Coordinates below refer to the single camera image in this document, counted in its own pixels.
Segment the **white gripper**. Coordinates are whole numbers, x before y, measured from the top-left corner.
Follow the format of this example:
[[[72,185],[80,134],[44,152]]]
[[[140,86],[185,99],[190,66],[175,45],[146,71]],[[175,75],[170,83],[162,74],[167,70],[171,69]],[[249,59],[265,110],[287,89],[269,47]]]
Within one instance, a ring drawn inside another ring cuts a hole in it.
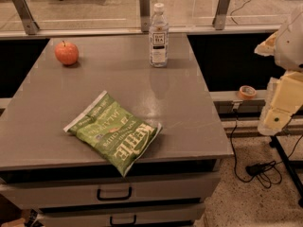
[[[281,132],[303,106],[303,5],[296,7],[278,32],[258,44],[254,52],[275,57],[276,65],[284,68],[279,79],[270,78],[265,106],[258,122],[258,132],[273,136]]]

